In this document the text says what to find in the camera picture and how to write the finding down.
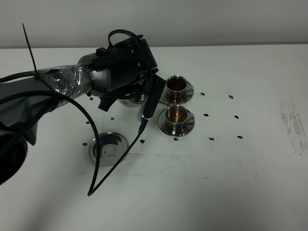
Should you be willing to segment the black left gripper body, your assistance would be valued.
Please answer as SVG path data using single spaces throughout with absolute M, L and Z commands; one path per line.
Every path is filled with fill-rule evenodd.
M 146 94 L 154 82 L 156 65 L 151 67 L 151 77 L 144 65 L 110 64 L 98 69 L 98 94 L 101 101 L 129 100 Z

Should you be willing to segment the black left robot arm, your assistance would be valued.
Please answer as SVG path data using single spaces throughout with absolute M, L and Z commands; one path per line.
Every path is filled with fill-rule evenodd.
M 47 112 L 83 94 L 98 96 L 108 111 L 118 99 L 145 97 L 141 124 L 154 114 L 165 81 L 147 41 L 126 39 L 83 56 L 77 65 L 23 72 L 0 80 L 0 180 L 6 182 L 22 166 L 27 146 L 35 144 L 37 123 Z

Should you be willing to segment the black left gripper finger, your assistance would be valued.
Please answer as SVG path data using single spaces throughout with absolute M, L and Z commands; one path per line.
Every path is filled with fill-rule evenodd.
M 109 97 L 107 95 L 102 95 L 99 97 L 100 103 L 98 105 L 98 108 L 103 111 L 108 111 L 109 108 L 113 105 L 113 103 L 116 101 L 115 98 Z

